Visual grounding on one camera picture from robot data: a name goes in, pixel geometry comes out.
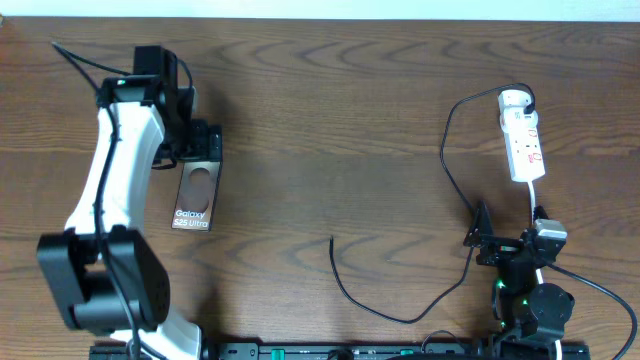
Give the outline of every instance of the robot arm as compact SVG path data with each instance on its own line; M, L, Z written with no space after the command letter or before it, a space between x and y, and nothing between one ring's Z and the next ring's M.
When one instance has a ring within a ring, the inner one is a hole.
M159 46L137 47L134 74L104 80L98 94L98 142L82 197L64 233L40 238L37 257L69 328L125 342L132 338L106 272L87 269L100 257L93 212L111 141L111 119L104 108L109 106L119 130L102 207L111 271L126 294L143 349L168 359L201 359L208 353L202 331L170 305L167 272L142 236L152 164L222 160L219 127L191 119L195 91L178 89L177 64L176 56Z

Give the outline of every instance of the white background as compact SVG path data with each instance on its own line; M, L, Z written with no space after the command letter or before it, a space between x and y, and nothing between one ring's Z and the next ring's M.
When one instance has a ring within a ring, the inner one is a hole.
M2 0L5 16L640 21L640 0Z

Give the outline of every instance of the wood grain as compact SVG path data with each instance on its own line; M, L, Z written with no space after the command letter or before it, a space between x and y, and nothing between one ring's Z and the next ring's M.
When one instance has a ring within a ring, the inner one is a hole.
M172 301L217 339L420 341L479 336L494 270L412 326L350 304L418 314L460 276L469 218L438 159L459 99L508 82L536 90L547 175L538 201L570 233L559 264L640 305L640 25L589 23L9 18L0 28L0 358L86 358L95 340L64 327L35 260L60 231L95 147L93 97L49 45L128 69L162 44L191 67L198 116L224 126L214 229L170 229L180 170L154 172L146 237ZM96 79L105 74L90 70ZM510 182L497 106L460 109L447 148L467 195L501 233L526 224ZM547 271L577 299L566 338L611 358L629 331L604 295ZM640 357L634 346L628 358Z

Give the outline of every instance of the power outlet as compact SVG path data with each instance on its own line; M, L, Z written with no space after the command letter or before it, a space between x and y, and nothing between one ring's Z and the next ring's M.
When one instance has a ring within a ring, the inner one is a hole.
M542 148L538 137L538 113L525 114L531 96L520 90L506 90L498 97L500 127L507 145L511 179L529 182L545 174Z

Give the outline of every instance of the extension cord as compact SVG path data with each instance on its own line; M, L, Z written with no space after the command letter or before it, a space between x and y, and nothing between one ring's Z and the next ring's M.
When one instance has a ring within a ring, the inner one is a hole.
M520 90L505 90L498 96L500 127L507 145L511 180L532 182L545 174L538 137L538 113L525 114L531 96Z

